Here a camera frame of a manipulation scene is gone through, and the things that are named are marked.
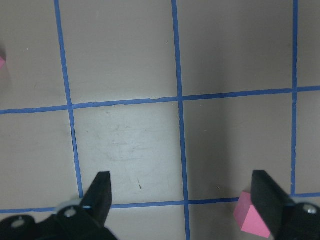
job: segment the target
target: blue tape line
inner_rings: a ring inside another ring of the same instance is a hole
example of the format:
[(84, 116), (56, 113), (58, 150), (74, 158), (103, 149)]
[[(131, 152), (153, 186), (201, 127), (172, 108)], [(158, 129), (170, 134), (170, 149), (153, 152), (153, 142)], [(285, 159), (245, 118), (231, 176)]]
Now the blue tape line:
[(318, 198), (320, 197), (320, 192), (298, 193), (298, 194), (291, 194), (290, 196), (295, 198)]
[(173, 19), (173, 34), (174, 34), (175, 68), (176, 68), (176, 80), (177, 80), (176, 86), (177, 86), (178, 107), (179, 107), (179, 128), (180, 128), (182, 183), (183, 183), (183, 199), (184, 199), (185, 239), (190, 240), (188, 176), (187, 176), (187, 160), (186, 160), (186, 141), (185, 141), (184, 103), (183, 103), (179, 24), (178, 24), (178, 7), (177, 7), (176, 0), (172, 0), (171, 4), (172, 4), (172, 19)]
[(23, 214), (29, 212), (35, 213), (45, 213), (52, 212), (54, 207), (46, 207), (46, 208), (26, 208), (26, 209), (0, 209), (0, 214)]
[(73, 111), (73, 106), (71, 101), (67, 59), (66, 59), (66, 52), (65, 52), (64, 35), (63, 35), (63, 29), (62, 29), (62, 23), (61, 23), (59, 0), (54, 0), (54, 8), (55, 8), (56, 26), (57, 26), (59, 44), (60, 44), (60, 57), (61, 57), (66, 102), (67, 102), (69, 118), (70, 118), (76, 181), (78, 186), (79, 197), (83, 198), (84, 191), (82, 186), (82, 178), (81, 178), (80, 163), (79, 163), (79, 156), (78, 156), (77, 139), (76, 139), (76, 131), (75, 131), (75, 117), (74, 117), (74, 111)]
[(172, 97), (162, 97), (158, 99), (132, 99), (132, 100), (119, 100), (119, 101), (101, 101), (101, 102), (86, 102), (73, 104), (73, 109), (84, 109), (84, 108), (98, 108), (106, 106), (115, 105), (136, 105), (136, 104), (154, 104), (154, 103), (167, 103), (167, 102), (177, 102), (178, 98), (176, 96)]
[(313, 91), (320, 91), (320, 86), (300, 86), (297, 88), (299, 92), (313, 92)]
[[(238, 201), (238, 197), (234, 198), (218, 198), (218, 199), (205, 199), (205, 200), (190, 200), (188, 205), (199, 205), (199, 204), (219, 204), (219, 203), (233, 203)], [(141, 202), (141, 203), (128, 203), (128, 204), (113, 204), (112, 209), (131, 209), (131, 208), (149, 208), (149, 207), (165, 207), (165, 206), (184, 206), (185, 201), (158, 201), (158, 202)], [(26, 208), (26, 209), (0, 209), (0, 214), (20, 214), (28, 212), (52, 212), (54, 207), (47, 208)]]
[(160, 201), (160, 202), (143, 202), (143, 203), (128, 203), (128, 204), (114, 204), (112, 209), (129, 209), (129, 208), (147, 208), (147, 207), (163, 207), (184, 205), (185, 201)]
[(292, 136), (291, 136), (291, 194), (296, 193), (297, 101), (298, 101), (298, 0), (293, 1), (292, 26)]
[(192, 101), (192, 100), (206, 100), (206, 99), (225, 99), (225, 98), (237, 98), (237, 97), (246, 97), (246, 96), (290, 94), (290, 93), (292, 93), (291, 88), (282, 88), (282, 89), (214, 93), (214, 94), (204, 94), (204, 95), (190, 95), (190, 96), (184, 96), (183, 100)]
[(23, 109), (6, 109), (6, 110), (0, 110), (0, 115), (2, 114), (34, 114), (34, 113), (63, 111), (67, 109), (68, 109), (68, 106), (66, 105), (37, 107), (37, 108), (23, 108)]
[(197, 204), (220, 204), (220, 203), (234, 203), (238, 202), (238, 197), (232, 198), (218, 198), (218, 199), (206, 199), (206, 200), (191, 200), (189, 201), (190, 205), (197, 205)]

